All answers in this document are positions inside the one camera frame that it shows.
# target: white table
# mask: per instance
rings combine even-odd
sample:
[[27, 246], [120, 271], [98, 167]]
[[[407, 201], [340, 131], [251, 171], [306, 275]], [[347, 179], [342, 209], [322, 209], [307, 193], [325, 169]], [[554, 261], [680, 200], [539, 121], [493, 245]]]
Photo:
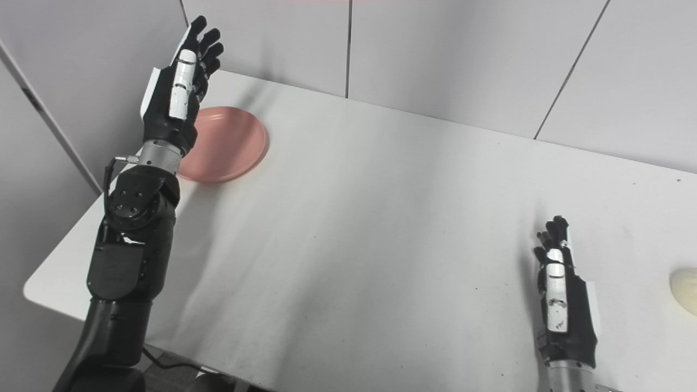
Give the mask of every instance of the white table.
[[[234, 181], [181, 180], [148, 343], [283, 392], [535, 391], [530, 249], [563, 214], [597, 284], [597, 381], [697, 385], [697, 317], [668, 286], [697, 266], [697, 175], [225, 72], [205, 103], [257, 115], [270, 148]], [[28, 299], [84, 318], [101, 216]]]

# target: robotic hand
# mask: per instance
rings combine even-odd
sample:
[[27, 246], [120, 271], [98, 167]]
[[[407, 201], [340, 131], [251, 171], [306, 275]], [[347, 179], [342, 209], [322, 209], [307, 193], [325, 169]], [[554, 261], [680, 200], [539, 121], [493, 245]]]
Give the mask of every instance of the robotic hand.
[[[116, 157], [105, 171], [105, 215], [87, 287], [92, 295], [77, 348], [54, 392], [142, 392], [131, 368], [141, 357], [153, 299], [162, 291], [179, 203], [176, 171], [196, 142], [194, 122], [208, 78], [220, 67], [217, 29], [201, 40], [206, 19], [189, 26], [170, 66], [153, 73], [141, 104], [140, 156]], [[116, 161], [134, 164], [109, 194]]]
[[555, 216], [537, 233], [542, 246], [537, 288], [542, 296], [544, 330], [537, 337], [551, 392], [614, 391], [593, 380], [595, 347], [587, 283], [576, 275], [569, 244], [569, 223]]

